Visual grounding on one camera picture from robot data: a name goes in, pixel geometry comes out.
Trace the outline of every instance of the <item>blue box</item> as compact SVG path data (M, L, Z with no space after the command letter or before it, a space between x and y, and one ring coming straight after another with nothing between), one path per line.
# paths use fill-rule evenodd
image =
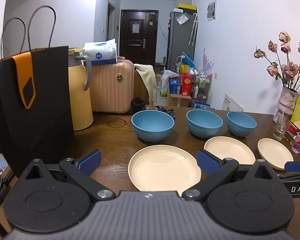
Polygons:
M169 86L171 94L180 94L181 83L178 79L169 79Z

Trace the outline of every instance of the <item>doorway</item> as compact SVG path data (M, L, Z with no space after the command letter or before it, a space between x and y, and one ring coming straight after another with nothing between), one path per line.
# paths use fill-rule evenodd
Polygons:
M155 65L158 14L156 10L122 10L120 56L133 63Z
M115 32L115 7L108 1L108 13L107 13L107 30L106 40L114 39Z

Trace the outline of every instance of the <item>blue bowl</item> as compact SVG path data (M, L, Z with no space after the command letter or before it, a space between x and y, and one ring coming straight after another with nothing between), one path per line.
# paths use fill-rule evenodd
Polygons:
M147 142L163 140L174 126L174 120L170 115L155 110L145 110L134 114L131 123L136 135Z
M241 112L229 112L227 119L229 131L239 137L251 134L257 127L257 122L252 117Z
M194 109L187 113L187 124L190 132L194 135L210 138L220 130L223 120L213 112Z

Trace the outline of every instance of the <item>flower vase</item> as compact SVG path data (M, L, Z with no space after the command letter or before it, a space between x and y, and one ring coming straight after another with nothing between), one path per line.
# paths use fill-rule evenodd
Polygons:
M278 116L284 115L290 120L293 114L294 107L296 106L296 102L298 99L299 93L293 89L283 87L281 91L281 95L278 100L277 108L278 111L275 114L273 121L277 123Z

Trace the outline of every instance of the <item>wooden table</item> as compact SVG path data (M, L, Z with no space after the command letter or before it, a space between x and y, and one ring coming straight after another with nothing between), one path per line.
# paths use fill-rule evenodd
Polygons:
M139 139L132 128L131 116L114 114L94 114L93 124L75 133L74 140L69 145L68 156L79 158L93 149L100 149L102 152L101 166L92 174L93 179L113 190L116 194L121 190L137 191L128 176L128 164L131 157L139 150L150 145L165 144L173 145L186 150L194 157L200 148L203 148L207 139L202 139L190 134L186 124L186 113L190 108L175 108L176 120L170 135L159 143L149 143ZM237 138L232 135L226 125L227 111L212 110L218 114L224 124L215 136L228 136L236 138L246 144L255 154L258 154L257 143L261 138L272 138L275 124L273 115L269 114L248 114L253 117L258 126L252 134L245 138ZM291 151L289 135L282 143ZM300 161L300 154L292 153L295 161ZM288 232L297 240L300 239L300 198L294 199L296 210L290 223Z

